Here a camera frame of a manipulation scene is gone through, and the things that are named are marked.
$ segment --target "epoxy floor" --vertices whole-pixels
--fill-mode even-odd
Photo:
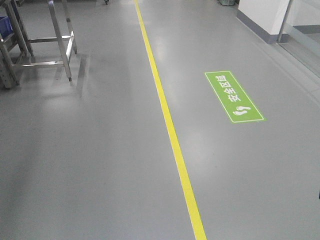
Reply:
[[[236,6],[139,4],[207,239],[320,239],[319,78]],[[194,240],[134,1],[69,7],[72,83],[24,70],[0,91],[0,239]],[[54,34],[45,2],[20,11],[29,37]],[[204,75],[224,70],[267,121],[230,122]]]

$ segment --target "stainless steel table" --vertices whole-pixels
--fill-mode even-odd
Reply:
[[[27,31],[23,24],[23,20],[19,14],[17,3],[15,0],[0,0],[0,7],[5,8],[5,11],[10,18],[13,33],[9,36],[2,38],[0,34],[0,51],[2,54],[0,60],[0,78],[6,88],[12,88],[14,85],[19,84],[19,80],[16,77],[15,70],[25,69],[25,68],[55,68],[64,67],[66,76],[69,81],[72,80],[72,74],[70,70],[70,57],[72,50],[77,54],[77,45],[74,35],[73,26],[71,23],[70,13],[67,6],[67,0],[61,0],[63,5],[63,11],[69,31],[69,35],[62,35],[60,27],[57,20],[56,10],[54,0],[47,0],[55,37],[40,37],[29,39]],[[28,53],[33,56],[33,48],[31,44],[33,43],[49,43],[57,42],[60,50],[61,60],[59,61],[47,61],[47,62],[30,62],[21,63],[23,56]],[[17,61],[13,62],[9,51],[18,44],[20,48],[20,56]]]

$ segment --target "blue container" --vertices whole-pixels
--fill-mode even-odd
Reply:
[[[10,19],[7,16],[0,16],[0,34],[2,38],[6,38],[9,34],[13,33]]]

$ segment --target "yellow floor line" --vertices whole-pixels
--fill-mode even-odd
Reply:
[[[161,79],[160,79],[159,72],[157,69],[156,61],[155,61],[155,58],[154,58],[154,55],[153,55],[153,52],[151,49],[151,45],[150,45],[147,31],[145,28],[144,20],[141,15],[139,2],[138,2],[138,0],[134,0],[134,2],[135,2],[135,9],[136,9],[136,12],[138,15],[143,39],[144,39],[145,48],[146,48],[146,51],[147,51],[147,54],[149,57],[156,89],[157,89],[158,96],[160,99],[161,108],[162,108],[163,116],[165,119],[165,124],[166,124],[168,134],[170,137],[174,158],[175,158],[176,165],[178,168],[185,202],[187,205],[191,224],[193,227],[194,236],[195,236],[196,240],[207,240],[205,229],[204,229],[204,226],[203,226],[203,223],[201,220],[201,216],[199,213],[199,209],[197,206],[195,194],[194,194],[194,191],[191,186],[191,182],[190,182],[190,178],[189,178],[188,171],[186,168],[185,160],[182,155],[182,151],[181,151],[180,144],[178,141],[178,136],[177,136],[175,126],[174,126],[174,123],[173,123],[173,120],[172,120],[172,117],[170,114],[170,110],[169,110],[169,106],[168,106],[167,99],[165,96],[165,92],[162,87],[162,83],[161,83]]]

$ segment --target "green floor sign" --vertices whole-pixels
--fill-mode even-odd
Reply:
[[[205,75],[233,123],[266,120],[230,71],[206,72]]]

